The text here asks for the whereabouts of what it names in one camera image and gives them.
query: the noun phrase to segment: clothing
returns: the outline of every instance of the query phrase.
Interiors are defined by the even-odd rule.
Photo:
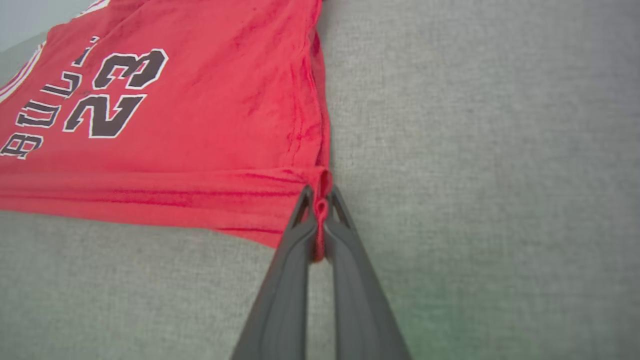
[[[51,29],[0,90],[0,208],[276,246],[330,187],[320,9],[103,0]]]

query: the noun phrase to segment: basketball jersey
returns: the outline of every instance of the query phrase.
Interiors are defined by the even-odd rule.
[[[0,88],[0,208],[274,247],[310,184],[322,218],[320,8],[101,0],[52,28]]]

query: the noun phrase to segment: white striped trim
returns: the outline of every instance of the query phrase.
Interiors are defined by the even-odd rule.
[[[33,70],[33,67],[35,67],[36,63],[40,59],[40,55],[42,54],[42,49],[44,48],[44,45],[46,43],[47,41],[45,40],[45,42],[38,45],[38,49],[35,51],[35,53],[33,53],[29,61],[27,61],[27,64],[25,64],[22,67],[22,70],[20,70],[20,72],[16,76],[14,76],[13,79],[6,86],[0,89],[0,102],[3,102],[14,91],[16,91],[16,89],[18,89],[18,87],[20,87],[20,85],[25,80],[27,80],[27,77]]]
[[[82,15],[86,15],[88,13],[92,13],[94,11],[103,9],[103,8],[107,7],[108,4],[109,4],[109,0],[96,0],[96,1],[93,2],[93,4],[89,5],[89,7],[85,11],[83,11],[80,14],[78,14],[77,16],[75,16],[74,19],[76,17],[80,17]]]

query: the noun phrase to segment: folded fabric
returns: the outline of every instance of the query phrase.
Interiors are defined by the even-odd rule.
[[[320,0],[102,0],[0,88],[0,208],[277,246],[330,189]],[[316,256],[322,257],[319,244]]]

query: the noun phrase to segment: gray woven textile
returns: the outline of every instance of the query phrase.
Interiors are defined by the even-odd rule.
[[[323,12],[335,182],[414,358],[638,359],[640,3]],[[1,359],[226,359],[273,254],[198,229],[0,229]],[[312,269],[309,358],[331,359],[331,269]]]

